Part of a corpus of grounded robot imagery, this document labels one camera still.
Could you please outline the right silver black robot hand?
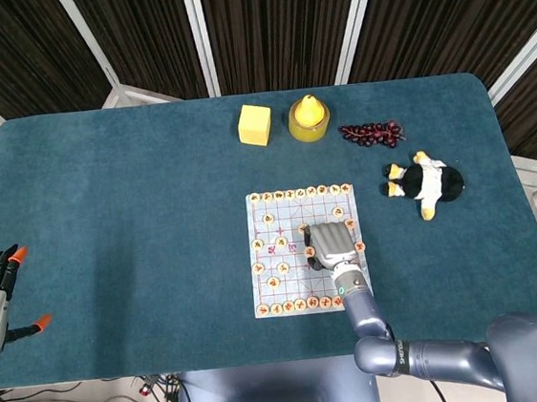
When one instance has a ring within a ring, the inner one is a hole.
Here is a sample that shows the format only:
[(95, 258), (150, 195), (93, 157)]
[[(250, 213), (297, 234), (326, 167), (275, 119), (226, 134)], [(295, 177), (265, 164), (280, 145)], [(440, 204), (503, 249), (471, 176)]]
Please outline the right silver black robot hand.
[(358, 264), (359, 256), (344, 222), (307, 225), (304, 231), (305, 247), (314, 250), (307, 257), (310, 268), (334, 271), (341, 263)]

